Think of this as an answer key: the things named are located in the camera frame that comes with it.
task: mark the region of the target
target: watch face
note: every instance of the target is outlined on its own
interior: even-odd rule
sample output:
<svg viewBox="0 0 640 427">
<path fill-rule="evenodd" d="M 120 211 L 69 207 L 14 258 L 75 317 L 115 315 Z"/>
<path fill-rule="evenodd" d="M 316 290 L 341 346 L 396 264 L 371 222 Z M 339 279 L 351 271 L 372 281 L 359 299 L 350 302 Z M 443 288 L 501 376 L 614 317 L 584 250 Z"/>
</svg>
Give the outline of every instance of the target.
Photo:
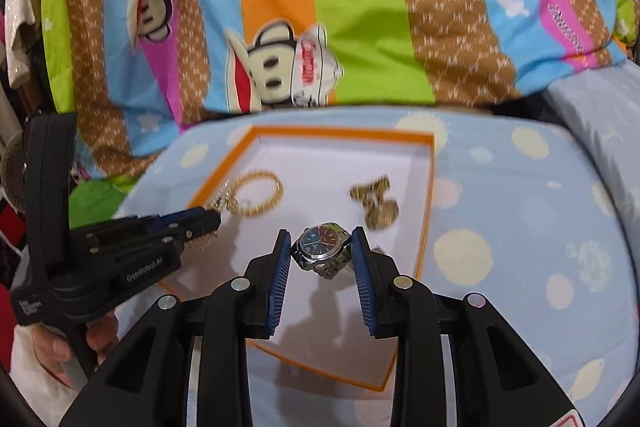
<svg viewBox="0 0 640 427">
<path fill-rule="evenodd" d="M 299 244 L 303 254 L 316 261 L 333 256 L 340 247 L 340 237 L 329 227 L 313 227 L 302 234 Z"/>
</svg>

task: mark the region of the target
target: gold bracelet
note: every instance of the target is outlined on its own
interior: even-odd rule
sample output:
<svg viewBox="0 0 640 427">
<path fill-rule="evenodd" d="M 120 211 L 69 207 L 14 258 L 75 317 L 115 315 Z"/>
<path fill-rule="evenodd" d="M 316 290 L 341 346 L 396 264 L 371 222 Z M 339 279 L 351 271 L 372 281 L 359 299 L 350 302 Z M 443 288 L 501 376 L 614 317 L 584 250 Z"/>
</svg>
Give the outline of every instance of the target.
<svg viewBox="0 0 640 427">
<path fill-rule="evenodd" d="M 273 196 L 261 204 L 253 204 L 251 206 L 240 206 L 236 194 L 238 190 L 248 182 L 253 180 L 272 180 L 276 184 L 275 192 Z M 246 174 L 238 176 L 232 182 L 226 182 L 219 190 L 217 195 L 211 198 L 204 204 L 204 208 L 210 210 L 215 208 L 218 212 L 226 207 L 226 209 L 232 214 L 239 214 L 244 217 L 255 217 L 270 210 L 282 199 L 284 195 L 284 189 L 280 179 L 271 171 L 251 171 Z"/>
</svg>

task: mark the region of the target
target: white tray with orange edge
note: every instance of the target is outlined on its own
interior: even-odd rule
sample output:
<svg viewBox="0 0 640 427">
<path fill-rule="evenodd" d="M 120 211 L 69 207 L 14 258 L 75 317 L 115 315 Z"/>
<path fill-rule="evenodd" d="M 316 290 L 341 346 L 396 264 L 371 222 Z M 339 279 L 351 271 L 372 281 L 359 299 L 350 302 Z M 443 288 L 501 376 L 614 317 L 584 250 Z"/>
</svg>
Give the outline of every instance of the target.
<svg viewBox="0 0 640 427">
<path fill-rule="evenodd" d="M 401 273 L 420 275 L 428 231 L 434 171 L 433 135 L 391 130 L 254 126 L 217 166 L 191 201 L 204 204 L 226 180 L 257 169 L 274 172 L 284 195 L 258 217 L 225 211 L 218 237 L 201 250 L 187 248 L 183 266 L 164 285 L 182 299 L 210 294 L 244 273 L 249 261 L 273 248 L 280 229 L 295 241 L 308 227 L 338 223 L 365 227 L 364 210 L 349 189 L 387 175 L 399 218 L 378 232 L 366 230 L 371 248 L 393 256 Z M 244 204 L 269 198 L 274 184 L 254 180 L 238 192 Z M 256 347 L 335 380 L 381 391 L 396 355 L 396 341 L 369 336 L 350 267 L 331 281 L 292 261 L 280 326 Z"/>
</svg>

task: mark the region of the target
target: metal watch band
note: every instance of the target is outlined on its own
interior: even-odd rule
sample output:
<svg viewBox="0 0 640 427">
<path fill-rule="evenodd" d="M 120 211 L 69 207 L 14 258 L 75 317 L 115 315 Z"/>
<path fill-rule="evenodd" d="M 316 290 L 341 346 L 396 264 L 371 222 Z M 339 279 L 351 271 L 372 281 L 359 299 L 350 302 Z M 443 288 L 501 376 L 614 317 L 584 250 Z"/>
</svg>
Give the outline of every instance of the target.
<svg viewBox="0 0 640 427">
<path fill-rule="evenodd" d="M 324 279 L 331 280 L 336 274 L 351 262 L 351 248 L 347 245 L 335 259 L 328 263 L 314 266 L 313 270 Z"/>
</svg>

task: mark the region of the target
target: watch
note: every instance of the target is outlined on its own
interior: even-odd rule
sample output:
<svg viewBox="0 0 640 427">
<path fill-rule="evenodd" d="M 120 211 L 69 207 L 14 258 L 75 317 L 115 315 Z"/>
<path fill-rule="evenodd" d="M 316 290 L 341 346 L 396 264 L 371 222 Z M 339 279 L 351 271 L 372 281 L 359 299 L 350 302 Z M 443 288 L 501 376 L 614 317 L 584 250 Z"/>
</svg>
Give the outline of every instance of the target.
<svg viewBox="0 0 640 427">
<path fill-rule="evenodd" d="M 313 270 L 325 279 L 351 262 L 351 235 L 336 223 L 306 229 L 291 248 L 291 256 L 303 270 Z"/>
</svg>

